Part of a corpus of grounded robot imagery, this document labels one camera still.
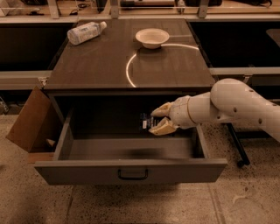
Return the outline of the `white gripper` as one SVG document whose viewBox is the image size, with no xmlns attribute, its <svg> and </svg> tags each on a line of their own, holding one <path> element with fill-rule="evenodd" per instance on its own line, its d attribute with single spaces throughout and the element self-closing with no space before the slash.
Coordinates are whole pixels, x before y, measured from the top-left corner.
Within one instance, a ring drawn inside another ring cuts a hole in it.
<svg viewBox="0 0 280 224">
<path fill-rule="evenodd" d="M 196 126 L 189 115 L 188 103 L 190 96 L 179 97 L 174 102 L 167 102 L 160 107 L 154 109 L 150 115 L 155 117 L 164 117 L 156 126 L 149 129 L 149 132 L 155 136 L 168 135 L 181 128 L 183 130 Z"/>
</svg>

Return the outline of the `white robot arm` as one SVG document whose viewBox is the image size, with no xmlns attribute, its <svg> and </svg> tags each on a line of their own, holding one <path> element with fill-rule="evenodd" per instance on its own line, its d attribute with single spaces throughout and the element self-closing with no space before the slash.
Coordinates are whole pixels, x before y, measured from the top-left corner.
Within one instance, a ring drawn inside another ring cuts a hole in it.
<svg viewBox="0 0 280 224">
<path fill-rule="evenodd" d="M 280 106 L 266 100 L 242 81 L 217 81 L 209 92 L 182 96 L 151 112 L 159 117 L 158 125 L 150 128 L 156 136 L 167 135 L 177 129 L 186 130 L 200 123 L 228 123 L 247 119 L 280 141 Z"/>
</svg>

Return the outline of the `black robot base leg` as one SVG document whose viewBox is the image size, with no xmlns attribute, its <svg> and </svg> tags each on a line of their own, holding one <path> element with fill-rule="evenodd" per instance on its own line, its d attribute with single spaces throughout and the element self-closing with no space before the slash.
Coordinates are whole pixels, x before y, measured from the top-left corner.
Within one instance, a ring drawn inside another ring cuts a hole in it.
<svg viewBox="0 0 280 224">
<path fill-rule="evenodd" d="M 230 133 L 231 137 L 234 140 L 234 144 L 235 144 L 235 146 L 236 146 L 236 148 L 237 148 L 237 150 L 240 154 L 240 157 L 241 157 L 241 159 L 237 162 L 237 166 L 239 168 L 242 168 L 244 165 L 250 165 L 249 158 L 248 158 L 248 156 L 247 156 L 247 154 L 246 154 L 246 152 L 245 152 L 245 150 L 242 146 L 241 141 L 239 140 L 239 138 L 238 138 L 238 136 L 235 132 L 234 126 L 231 123 L 228 123 L 227 128 L 229 130 L 229 133 Z"/>
</svg>

